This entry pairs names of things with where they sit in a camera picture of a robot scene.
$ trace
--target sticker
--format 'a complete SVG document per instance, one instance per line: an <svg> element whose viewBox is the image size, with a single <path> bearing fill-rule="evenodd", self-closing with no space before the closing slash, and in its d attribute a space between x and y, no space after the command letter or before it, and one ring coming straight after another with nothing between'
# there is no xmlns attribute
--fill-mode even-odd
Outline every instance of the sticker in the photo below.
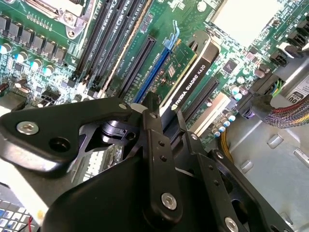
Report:
<svg viewBox="0 0 309 232"><path fill-rule="evenodd" d="M309 94L309 76L303 80L290 94L286 97L293 104L298 103Z"/></svg>

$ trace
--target black pcie slot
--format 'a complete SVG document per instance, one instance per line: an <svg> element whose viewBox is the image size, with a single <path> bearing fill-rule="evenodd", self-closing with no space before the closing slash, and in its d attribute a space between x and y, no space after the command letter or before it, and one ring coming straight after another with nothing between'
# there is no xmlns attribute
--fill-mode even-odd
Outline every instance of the black pcie slot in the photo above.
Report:
<svg viewBox="0 0 309 232"><path fill-rule="evenodd" d="M134 60L133 64L130 66L130 69L125 75L125 78L118 90L117 96L119 98L124 98L126 95L126 92L130 88L133 80L135 79L136 75L140 71L140 68L142 67L143 63L147 59L149 53L151 52L152 48L154 47L154 44L156 42L156 39L152 36L148 35L146 38L146 41L142 45L139 54L137 55L136 59Z"/></svg>
<svg viewBox="0 0 309 232"><path fill-rule="evenodd" d="M133 1L133 2L134 2L134 5L130 6L130 9L129 9L127 15L126 15L124 23L122 24L121 28L118 30L118 34L117 34L116 37L118 37L120 39L116 40L116 42L113 42L111 49L108 51L108 55L106 56L106 59L104 60L103 64L100 65L100 69L98 71L97 80L96 80L96 82L99 83L99 87L101 87L104 84L104 82L103 82L104 80L102 80L103 77L104 77L104 74L105 74L109 64L111 64L112 59L113 59L113 57L115 55L115 52L117 51L120 43L122 42L122 38L124 38L124 36L125 36L125 33L127 31L127 28L128 28L128 25L131 22L132 16L136 12L136 10L137 10L137 8L138 8L138 6L140 4L140 1Z"/></svg>
<svg viewBox="0 0 309 232"><path fill-rule="evenodd" d="M114 30L114 28L116 27L117 24L117 20L124 8L124 6L126 5L126 1L125 0L120 0L118 2L117 8L116 10L113 12L112 16L111 16L111 20L108 23L108 27L105 30L104 36L100 41L100 44L98 46L97 52L94 55L94 58L92 59L92 63L90 66L89 71L87 72L87 74L90 76L93 74L94 70L96 69L96 67L99 65L101 59L102 59L102 55L103 52L106 49L107 43L109 42L109 39L111 37L111 34Z"/></svg>
<svg viewBox="0 0 309 232"><path fill-rule="evenodd" d="M101 6L101 10L98 14L97 20L96 20L96 24L94 26L94 30L92 32L92 35L90 36L90 40L89 43L87 45L86 50L84 51L84 53L82 54L81 60L76 68L76 73L79 75L85 68L86 63L89 59L89 56L91 54L91 51L96 43L96 40L98 38L98 35L101 31L101 27L102 24L104 23L104 18L106 17L110 6L111 6L111 2L112 0L106 0L104 2L104 5Z"/></svg>
<svg viewBox="0 0 309 232"><path fill-rule="evenodd" d="M185 122L188 122L196 114L196 112L201 108L205 101L211 96L211 94L216 90L219 85L219 81L214 77L203 87L202 91L193 100L190 106L184 111L183 117Z"/></svg>

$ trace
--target green circuit board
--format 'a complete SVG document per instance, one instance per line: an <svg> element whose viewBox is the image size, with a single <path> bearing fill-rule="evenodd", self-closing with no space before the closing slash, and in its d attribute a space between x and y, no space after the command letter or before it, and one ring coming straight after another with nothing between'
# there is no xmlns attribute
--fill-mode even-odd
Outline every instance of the green circuit board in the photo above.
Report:
<svg viewBox="0 0 309 232"><path fill-rule="evenodd" d="M201 2L206 5L203 10L198 8ZM237 83L238 78L244 78L243 85L246 88L252 86L258 78L253 72L261 63L269 66L272 71L277 69L269 57L287 40L288 34L305 20L309 12L309 0L278 0L278 11L248 47L240 45L212 22L224 2L226 0L85 0L81 3L82 14L88 10L90 19L82 33L70 39L66 27L59 20L39 12L25 1L15 0L9 4L7 0L0 0L1 16L8 18L10 23L35 32L36 36L56 44L57 48L65 52L63 62L58 62L55 54L48 57L47 54L39 53L36 48L17 42L15 37L0 29L0 45L9 44L12 47L10 53L0 55L0 84L9 85L7 90L1 92L1 96L14 92L24 96L27 103L34 107L42 100L42 92L45 90L59 96L54 104L72 102L76 95L80 95L81 99L101 97L89 94L90 91L99 92L100 88L104 90L102 96L116 96L142 44L151 36L155 44L124 96L124 100L131 103L156 65L166 41L175 33L174 21L177 21L180 31L178 40L147 91L156 92L161 100L164 99L197 57L188 46L188 41L196 31L205 30L219 44L220 54L182 110L192 103L212 77L219 81L219 85L210 99L213 100L220 92L231 97L229 87ZM28 59L17 64L16 55L22 51L27 53ZM89 54L83 59L86 51ZM31 68L35 59L42 62L38 70ZM232 70L225 69L229 62L235 64ZM44 72L48 65L54 68L52 75ZM15 86L16 81L21 79L27 79L25 88L28 92ZM72 86L69 85L70 80L74 80ZM187 123L188 128L206 108L206 104L201 106ZM202 138L203 144L207 145L213 135L206 133Z"/></svg>

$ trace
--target chip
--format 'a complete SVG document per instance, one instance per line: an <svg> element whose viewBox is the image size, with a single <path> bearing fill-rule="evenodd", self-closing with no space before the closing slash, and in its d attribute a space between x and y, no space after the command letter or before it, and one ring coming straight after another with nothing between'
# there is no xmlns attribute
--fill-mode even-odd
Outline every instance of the chip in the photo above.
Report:
<svg viewBox="0 0 309 232"><path fill-rule="evenodd" d="M237 63L232 61L231 59L224 65L223 70L226 71L228 74L231 74L234 69L237 67Z"/></svg>

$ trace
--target bolt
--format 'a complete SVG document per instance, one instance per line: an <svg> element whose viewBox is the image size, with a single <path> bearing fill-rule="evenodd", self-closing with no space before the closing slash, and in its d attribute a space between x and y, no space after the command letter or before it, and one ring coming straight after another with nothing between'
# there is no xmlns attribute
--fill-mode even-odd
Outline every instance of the bolt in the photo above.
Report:
<svg viewBox="0 0 309 232"><path fill-rule="evenodd" d="M119 104L119 107L120 107L121 109L126 110L126 105L124 105L124 104L122 104L122 103Z"/></svg>
<svg viewBox="0 0 309 232"><path fill-rule="evenodd" d="M167 209L175 210L177 207L176 199L168 192L162 194L161 201Z"/></svg>
<svg viewBox="0 0 309 232"><path fill-rule="evenodd" d="M153 117L153 118L157 118L157 115L154 114L154 113L150 113L150 116Z"/></svg>
<svg viewBox="0 0 309 232"><path fill-rule="evenodd" d="M232 218L226 217L226 218L224 219L224 222L225 222L226 226L228 227L228 229L229 229L231 232L238 232L238 226L237 226L237 224L233 221Z"/></svg>
<svg viewBox="0 0 309 232"><path fill-rule="evenodd" d="M198 140L198 137L197 137L195 134L191 134L191 137L192 137L194 140Z"/></svg>
<svg viewBox="0 0 309 232"><path fill-rule="evenodd" d="M221 158L221 159L224 158L224 156L223 156L220 152L217 152L217 156L218 156L219 158Z"/></svg>
<svg viewBox="0 0 309 232"><path fill-rule="evenodd" d="M18 132L25 135L34 135L39 132L39 127L34 122L20 122L17 124L16 129Z"/></svg>

